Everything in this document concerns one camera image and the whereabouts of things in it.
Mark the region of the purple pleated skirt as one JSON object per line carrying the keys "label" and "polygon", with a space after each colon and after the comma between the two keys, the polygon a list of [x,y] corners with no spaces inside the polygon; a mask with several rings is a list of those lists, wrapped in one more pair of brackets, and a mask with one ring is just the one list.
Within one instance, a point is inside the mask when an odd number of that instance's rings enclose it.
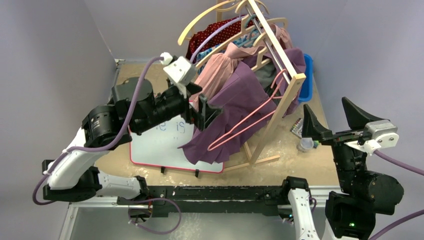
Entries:
{"label": "purple pleated skirt", "polygon": [[267,125],[268,119],[225,141],[232,129],[238,132],[277,107],[276,103],[269,103],[257,113],[253,113],[268,99],[251,69],[256,59],[256,56],[250,56],[241,60],[221,90],[208,100],[211,105],[222,108],[223,112],[205,130],[195,129],[191,140],[180,146],[190,163],[226,162],[230,155],[238,153],[248,139]]}

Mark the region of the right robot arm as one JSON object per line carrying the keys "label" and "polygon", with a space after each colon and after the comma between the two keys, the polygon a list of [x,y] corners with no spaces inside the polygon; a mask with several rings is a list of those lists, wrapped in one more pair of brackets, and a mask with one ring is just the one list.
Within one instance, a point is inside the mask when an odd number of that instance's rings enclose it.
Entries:
{"label": "right robot arm", "polygon": [[325,202],[324,240],[367,240],[376,214],[392,215],[404,195],[399,181],[369,170],[368,156],[396,146],[398,128],[386,118],[374,116],[342,98],[349,130],[332,132],[308,106],[303,107],[302,136],[330,146],[340,192],[331,191]]}

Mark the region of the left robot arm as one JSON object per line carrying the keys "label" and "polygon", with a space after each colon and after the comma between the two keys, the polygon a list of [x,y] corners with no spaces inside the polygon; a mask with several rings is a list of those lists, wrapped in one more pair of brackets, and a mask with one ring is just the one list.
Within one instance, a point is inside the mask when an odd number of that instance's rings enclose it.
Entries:
{"label": "left robot arm", "polygon": [[131,77],[112,88],[111,100],[92,109],[82,121],[74,140],[55,160],[42,163],[44,204],[81,202],[97,196],[116,196],[138,205],[149,199],[146,180],[106,174],[95,162],[131,142],[132,134],[142,133],[181,116],[186,123],[204,130],[223,109],[210,105],[200,95],[198,108],[183,96],[176,86],[155,95],[151,82]]}

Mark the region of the empty wooden hanger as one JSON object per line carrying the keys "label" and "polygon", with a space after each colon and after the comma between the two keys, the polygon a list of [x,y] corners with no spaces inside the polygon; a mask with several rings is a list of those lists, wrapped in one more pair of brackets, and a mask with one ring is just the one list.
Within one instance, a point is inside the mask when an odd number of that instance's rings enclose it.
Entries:
{"label": "empty wooden hanger", "polygon": [[201,12],[199,15],[197,15],[194,19],[192,19],[187,26],[183,29],[181,34],[179,35],[177,39],[177,44],[179,46],[183,45],[184,40],[189,39],[189,33],[193,33],[194,26],[206,15],[209,13],[215,12],[215,13],[224,13],[228,12],[236,7],[236,1],[235,0],[218,0],[217,3],[203,12]]}

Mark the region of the purple hanger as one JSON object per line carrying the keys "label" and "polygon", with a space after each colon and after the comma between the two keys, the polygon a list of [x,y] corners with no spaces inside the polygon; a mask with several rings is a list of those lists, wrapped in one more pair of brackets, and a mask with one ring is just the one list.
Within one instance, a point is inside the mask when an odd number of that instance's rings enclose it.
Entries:
{"label": "purple hanger", "polygon": [[191,57],[191,59],[189,59],[192,63],[195,62],[195,58],[196,55],[199,53],[199,51],[201,50],[201,48],[212,38],[214,37],[217,33],[219,33],[220,31],[222,31],[223,29],[225,29],[226,27],[232,25],[233,23],[237,22],[237,21],[241,21],[242,17],[236,17],[236,19],[226,23],[225,25],[221,26],[219,29],[217,29],[215,32],[213,32],[196,50],[195,53],[193,54],[193,56]]}

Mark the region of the marker pack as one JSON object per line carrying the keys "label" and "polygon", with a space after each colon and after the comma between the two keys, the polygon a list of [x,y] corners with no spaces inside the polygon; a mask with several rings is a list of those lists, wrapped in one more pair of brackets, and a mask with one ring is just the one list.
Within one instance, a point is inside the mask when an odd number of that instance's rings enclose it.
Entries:
{"label": "marker pack", "polygon": [[[303,118],[298,118],[297,121],[294,123],[294,125],[291,127],[290,131],[297,137],[301,138],[305,138],[302,137],[302,129],[303,129]],[[318,141],[314,141],[314,149],[316,149],[319,146],[319,142]]]}

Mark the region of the clear plastic cup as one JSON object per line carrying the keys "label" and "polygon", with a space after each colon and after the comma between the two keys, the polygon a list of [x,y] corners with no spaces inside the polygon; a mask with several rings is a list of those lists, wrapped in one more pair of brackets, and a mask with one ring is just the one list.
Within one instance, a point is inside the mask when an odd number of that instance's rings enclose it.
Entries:
{"label": "clear plastic cup", "polygon": [[312,150],[315,146],[315,143],[313,141],[312,138],[310,137],[305,137],[305,138],[301,138],[299,143],[297,144],[297,150],[302,152],[302,153],[307,153],[310,150]]}

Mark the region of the pink garment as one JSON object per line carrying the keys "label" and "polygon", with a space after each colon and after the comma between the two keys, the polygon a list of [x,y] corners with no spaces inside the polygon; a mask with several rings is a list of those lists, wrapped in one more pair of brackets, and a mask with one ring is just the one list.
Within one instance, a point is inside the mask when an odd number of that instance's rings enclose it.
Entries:
{"label": "pink garment", "polygon": [[264,43],[252,47],[238,47],[229,43],[225,52],[213,54],[209,58],[194,83],[202,87],[201,94],[210,100],[221,90],[242,59],[255,56],[263,48]]}

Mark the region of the blue plastic bin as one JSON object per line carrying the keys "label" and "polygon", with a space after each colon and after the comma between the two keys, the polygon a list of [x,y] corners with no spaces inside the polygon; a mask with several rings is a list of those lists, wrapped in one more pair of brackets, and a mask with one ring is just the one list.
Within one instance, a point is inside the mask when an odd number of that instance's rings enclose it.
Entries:
{"label": "blue plastic bin", "polygon": [[306,79],[304,80],[302,87],[300,89],[298,102],[299,103],[305,103],[309,102],[313,97],[313,74],[314,74],[314,61],[311,56],[304,53],[304,61],[305,61],[305,76]]}

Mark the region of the white board with pink edge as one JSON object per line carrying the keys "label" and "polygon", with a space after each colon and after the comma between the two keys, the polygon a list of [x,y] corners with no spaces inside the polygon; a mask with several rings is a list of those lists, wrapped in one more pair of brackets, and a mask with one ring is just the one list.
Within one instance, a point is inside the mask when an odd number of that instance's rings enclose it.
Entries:
{"label": "white board with pink edge", "polygon": [[199,161],[189,162],[180,146],[188,143],[193,136],[194,125],[176,117],[155,126],[141,135],[131,133],[130,160],[136,165],[165,167],[177,170],[198,171],[219,174],[224,170],[223,163]]}

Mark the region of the blue floral garment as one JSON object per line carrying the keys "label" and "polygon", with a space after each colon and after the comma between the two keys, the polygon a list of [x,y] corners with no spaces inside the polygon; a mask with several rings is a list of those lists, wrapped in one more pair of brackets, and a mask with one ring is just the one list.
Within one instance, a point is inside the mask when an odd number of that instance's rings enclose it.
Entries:
{"label": "blue floral garment", "polygon": [[[250,33],[247,33],[236,40],[234,40],[232,43],[235,44],[237,47],[246,47],[249,48],[253,45],[253,42],[256,40],[256,38],[259,36],[259,31],[257,29],[252,30]],[[214,49],[219,47],[220,44],[217,44],[215,46],[207,47],[206,50],[201,50],[195,58],[195,63],[198,64],[201,60],[203,60],[210,52],[212,52]]]}

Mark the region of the wooden clothes rack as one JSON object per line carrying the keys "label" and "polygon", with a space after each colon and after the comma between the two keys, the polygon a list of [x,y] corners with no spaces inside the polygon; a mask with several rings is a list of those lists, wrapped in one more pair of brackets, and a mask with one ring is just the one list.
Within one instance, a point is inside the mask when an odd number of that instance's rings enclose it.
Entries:
{"label": "wooden clothes rack", "polygon": [[243,147],[246,152],[247,161],[242,164],[226,166],[223,168],[225,172],[255,164],[277,161],[280,158],[279,155],[262,159],[259,156],[271,139],[273,131],[289,109],[290,104],[297,101],[302,84],[306,79],[306,75],[303,72],[295,70],[295,67],[283,49],[283,47],[289,50],[293,49],[291,38],[287,31],[288,20],[285,17],[266,18],[256,0],[241,1],[237,5],[235,12],[240,13],[242,8],[245,8],[247,11],[247,16],[242,18],[242,23],[245,24],[253,21],[253,28],[258,31],[256,39],[248,49],[251,54],[253,50],[256,50],[256,63],[251,70],[259,78],[262,88],[268,94],[267,100],[257,110],[254,110],[253,113],[256,114],[258,110],[264,108],[267,104],[277,104],[277,107],[274,111],[271,111],[240,131],[236,131],[233,128],[229,133],[230,136],[220,141],[221,144],[224,144],[257,126],[259,123],[269,120],[258,139],[254,151],[251,151],[248,143],[244,143]]}

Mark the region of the red polka dot dress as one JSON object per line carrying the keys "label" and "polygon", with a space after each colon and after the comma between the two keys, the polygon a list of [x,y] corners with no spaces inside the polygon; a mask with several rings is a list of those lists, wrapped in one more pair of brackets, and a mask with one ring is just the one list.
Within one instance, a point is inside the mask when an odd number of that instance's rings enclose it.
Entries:
{"label": "red polka dot dress", "polygon": [[[231,22],[232,20],[237,19],[236,17],[222,20],[219,22],[211,23],[207,26],[206,29],[195,33],[188,42],[188,49],[186,53],[186,58],[188,60],[191,59],[196,49],[216,30],[225,25],[226,23]],[[216,45],[220,45],[230,37],[236,35],[241,31],[241,21],[238,20],[233,24],[227,26],[225,29],[218,32],[214,37],[212,37],[201,49],[198,53],[208,50],[209,48],[215,47]]]}

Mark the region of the grey garment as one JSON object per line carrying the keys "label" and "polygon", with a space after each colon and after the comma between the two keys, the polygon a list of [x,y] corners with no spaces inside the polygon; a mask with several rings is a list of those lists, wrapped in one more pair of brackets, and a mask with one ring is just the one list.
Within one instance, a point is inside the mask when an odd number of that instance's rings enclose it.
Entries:
{"label": "grey garment", "polygon": [[259,68],[254,72],[256,78],[258,79],[262,89],[270,97],[274,89],[271,88],[271,84],[274,81],[277,75],[277,69],[273,62],[269,62],[263,67]]}

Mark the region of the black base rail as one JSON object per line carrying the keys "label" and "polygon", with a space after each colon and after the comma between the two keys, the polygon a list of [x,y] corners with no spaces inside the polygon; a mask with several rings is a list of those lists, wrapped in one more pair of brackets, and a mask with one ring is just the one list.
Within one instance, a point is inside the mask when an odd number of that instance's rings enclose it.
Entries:
{"label": "black base rail", "polygon": [[170,213],[262,214],[277,216],[288,205],[280,185],[259,186],[149,186],[134,199],[117,198],[117,204],[149,207],[154,218]]}

